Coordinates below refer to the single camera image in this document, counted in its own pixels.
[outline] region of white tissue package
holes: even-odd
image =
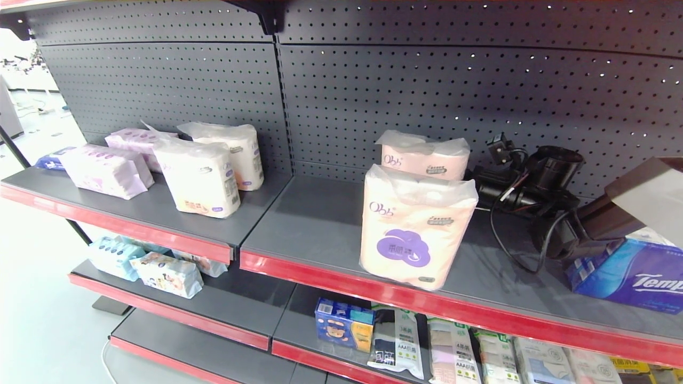
[[[256,128],[251,124],[225,126],[190,122],[178,126],[198,143],[225,143],[230,148],[230,163],[241,191],[255,191],[263,184],[263,166]]]
[[[473,180],[372,165],[365,175],[361,266],[426,290],[441,288],[477,202]]]
[[[574,348],[564,348],[564,351],[576,384],[622,384],[609,356]]]
[[[154,184],[142,155],[85,144],[60,157],[76,187],[130,200]]]
[[[225,144],[161,137],[154,154],[179,211],[224,219],[240,207]]]
[[[204,286],[194,263],[150,252],[130,261],[146,286],[192,299]]]
[[[443,180],[462,180],[470,153],[465,139],[437,142],[393,130],[385,131],[375,144],[382,145],[385,167]]]
[[[514,339],[523,384],[576,384],[561,346],[525,338]]]
[[[173,137],[178,137],[177,133],[165,133]],[[120,131],[110,133],[104,140],[110,148],[131,150],[142,154],[145,163],[152,172],[161,173],[161,166],[154,156],[154,143],[159,140],[159,136],[146,129],[124,128]]]

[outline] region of purple tissue package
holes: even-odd
[[[683,310],[683,251],[649,228],[567,268],[576,293],[668,314]]]

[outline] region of red shelf edge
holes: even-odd
[[[220,323],[218,321],[205,318],[187,311],[179,310],[178,308],[146,299],[135,294],[108,286],[104,283],[97,282],[86,277],[81,277],[73,273],[69,274],[69,280],[72,284],[84,287],[93,292],[121,301],[122,303],[139,308],[143,311],[162,316],[178,323],[189,325],[190,327],[201,329],[223,338],[231,339],[236,342],[252,346],[254,348],[268,350],[270,338],[265,335],[253,333],[245,329],[233,327],[231,325]]]
[[[240,268],[370,301],[392,304],[407,310],[508,335],[683,368],[681,366],[683,346],[626,335],[619,333],[618,329],[589,329],[524,316],[493,307],[449,299],[432,292],[347,275],[244,250],[240,252]]]
[[[7,185],[0,185],[0,197],[67,219],[95,225],[116,234],[138,238],[163,247],[185,251],[211,260],[216,260],[217,262],[230,264],[231,248],[229,245],[209,243],[208,241],[191,238],[189,236],[148,227],[140,223],[135,223],[134,221],[127,221],[104,213],[94,212],[86,208],[79,208],[77,206],[58,202],[57,200],[33,195],[29,192]]]
[[[109,338],[109,342],[111,343],[111,345],[115,346],[116,348],[120,348],[124,351],[130,352],[133,355],[143,357],[147,360],[153,361],[153,362],[161,364],[163,366],[173,368],[174,370],[179,370],[179,371],[187,373],[191,376],[197,377],[201,380],[205,380],[209,383],[239,384],[237,381],[229,380],[223,376],[219,376],[219,375],[211,373],[209,371],[205,371],[205,370],[199,369],[197,367],[193,367],[189,364],[182,363],[181,361],[172,359],[170,357],[160,355],[154,351],[150,351],[149,349],[143,348],[141,346],[137,346],[133,343],[127,342],[126,340],[123,340],[123,339],[119,339],[115,336],[111,336]]]

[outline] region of shelf bracket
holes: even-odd
[[[238,8],[258,15],[263,34],[273,36],[282,31],[284,21],[284,4],[287,1],[259,1],[259,0],[223,0]]]

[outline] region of brand logo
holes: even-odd
[[[637,292],[669,292],[683,294],[683,280],[660,280],[655,277],[662,275],[650,275],[639,273],[636,277],[640,279],[632,285]]]

